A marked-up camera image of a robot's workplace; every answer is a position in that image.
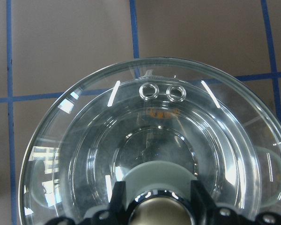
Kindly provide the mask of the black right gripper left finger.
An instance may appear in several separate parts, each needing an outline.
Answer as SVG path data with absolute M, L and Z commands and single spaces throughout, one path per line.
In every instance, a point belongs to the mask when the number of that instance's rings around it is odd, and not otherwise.
M 98 211 L 91 218 L 92 225 L 127 225 L 128 213 L 125 209 L 126 182 L 117 181 L 113 187 L 111 201 L 106 210 Z

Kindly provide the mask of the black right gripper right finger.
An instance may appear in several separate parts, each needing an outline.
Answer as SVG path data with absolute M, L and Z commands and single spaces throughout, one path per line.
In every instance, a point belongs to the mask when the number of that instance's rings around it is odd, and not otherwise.
M 190 205 L 198 225 L 236 225 L 237 214 L 225 206 L 217 206 L 198 180 L 191 181 Z

